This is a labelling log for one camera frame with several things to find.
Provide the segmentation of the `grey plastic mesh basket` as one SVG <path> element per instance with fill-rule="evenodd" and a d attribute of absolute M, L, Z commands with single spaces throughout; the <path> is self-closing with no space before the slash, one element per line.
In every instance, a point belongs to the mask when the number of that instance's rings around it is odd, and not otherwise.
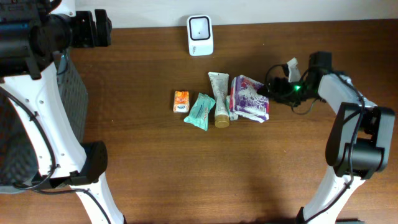
<path fill-rule="evenodd" d="M 70 54 L 65 52 L 59 66 L 45 70 L 38 86 L 32 87 L 32 80 L 21 76 L 6 80 L 6 90 L 38 114 L 55 155 L 58 166 L 51 179 L 68 177 L 74 171 L 81 171 L 86 156 L 83 141 L 88 107 L 88 93 L 77 72 Z M 20 128 L 11 135 L 7 146 L 6 160 L 1 169 L 1 193 L 19 194 L 16 184 L 30 185 L 35 176 L 43 177 L 50 170 L 51 160 L 44 139 L 27 113 L 16 104 Z"/>

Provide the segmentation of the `small green tissue packet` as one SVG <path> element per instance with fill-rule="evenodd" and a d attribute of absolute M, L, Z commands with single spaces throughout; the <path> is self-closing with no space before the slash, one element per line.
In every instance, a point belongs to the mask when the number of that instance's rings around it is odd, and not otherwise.
<path fill-rule="evenodd" d="M 233 112 L 233 111 L 231 111 L 231 108 L 230 108 L 230 100 L 231 100 L 231 96 L 230 95 L 228 95 L 227 97 L 226 97 L 226 109 L 228 110 L 228 114 L 229 114 L 229 120 L 230 121 L 236 121 L 238 118 L 239 118 L 239 116 L 235 113 L 235 112 Z"/>

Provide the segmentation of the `white barcode scanner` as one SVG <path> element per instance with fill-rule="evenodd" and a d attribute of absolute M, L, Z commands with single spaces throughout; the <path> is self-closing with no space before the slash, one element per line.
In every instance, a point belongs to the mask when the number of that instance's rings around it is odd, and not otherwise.
<path fill-rule="evenodd" d="M 211 55 L 214 51 L 213 27 L 207 15 L 187 18 L 188 51 L 193 57 Z"/>

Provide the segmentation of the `orange white packet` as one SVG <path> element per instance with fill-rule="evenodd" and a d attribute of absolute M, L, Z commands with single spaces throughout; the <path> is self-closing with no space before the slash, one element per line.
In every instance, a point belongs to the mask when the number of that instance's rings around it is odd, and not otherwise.
<path fill-rule="evenodd" d="M 174 94 L 174 113 L 188 113 L 190 109 L 190 99 L 188 91 L 175 91 Z"/>

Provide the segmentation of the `pink floral pad package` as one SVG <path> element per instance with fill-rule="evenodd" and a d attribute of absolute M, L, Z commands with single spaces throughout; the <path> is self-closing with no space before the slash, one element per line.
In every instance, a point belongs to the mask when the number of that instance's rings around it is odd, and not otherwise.
<path fill-rule="evenodd" d="M 269 100 L 257 93 L 264 85 L 244 75 L 233 78 L 229 112 L 259 123 L 269 119 Z"/>

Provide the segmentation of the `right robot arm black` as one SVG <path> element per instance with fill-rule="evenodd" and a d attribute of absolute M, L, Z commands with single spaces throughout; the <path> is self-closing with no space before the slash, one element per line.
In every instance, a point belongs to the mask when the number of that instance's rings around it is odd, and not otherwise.
<path fill-rule="evenodd" d="M 335 70 L 329 52 L 312 53 L 296 80 L 288 64 L 281 68 L 285 77 L 265 79 L 259 95 L 292 109 L 309 99 L 322 101 L 336 114 L 325 148 L 326 174 L 295 222 L 335 223 L 354 191 L 386 168 L 396 114 L 369 101 L 345 72 Z"/>

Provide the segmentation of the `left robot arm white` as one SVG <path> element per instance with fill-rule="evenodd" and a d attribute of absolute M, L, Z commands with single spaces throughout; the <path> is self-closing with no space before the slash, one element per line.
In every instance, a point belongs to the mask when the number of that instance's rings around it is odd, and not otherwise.
<path fill-rule="evenodd" d="M 106 181 L 103 141 L 83 142 L 88 94 L 71 48 L 107 47 L 104 9 L 1 2 L 1 193 L 77 194 L 91 222 L 125 223 Z"/>

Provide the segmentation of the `white tube gold cap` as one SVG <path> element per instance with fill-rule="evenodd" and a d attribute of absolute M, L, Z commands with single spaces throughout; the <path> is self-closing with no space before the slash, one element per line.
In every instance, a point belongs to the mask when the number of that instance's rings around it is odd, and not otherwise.
<path fill-rule="evenodd" d="M 209 72 L 208 76 L 216 101 L 215 126 L 217 128 L 226 128 L 229 126 L 229 113 L 226 107 L 229 75 L 227 73 Z"/>

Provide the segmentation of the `teal wipes packet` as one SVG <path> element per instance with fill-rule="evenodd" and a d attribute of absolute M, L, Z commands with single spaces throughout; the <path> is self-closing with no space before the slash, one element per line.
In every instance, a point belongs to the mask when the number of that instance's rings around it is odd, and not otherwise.
<path fill-rule="evenodd" d="M 212 97 L 199 93 L 195 104 L 192 106 L 189 112 L 189 115 L 184 118 L 183 121 L 207 131 L 209 113 L 214 107 L 215 103 L 216 101 Z"/>

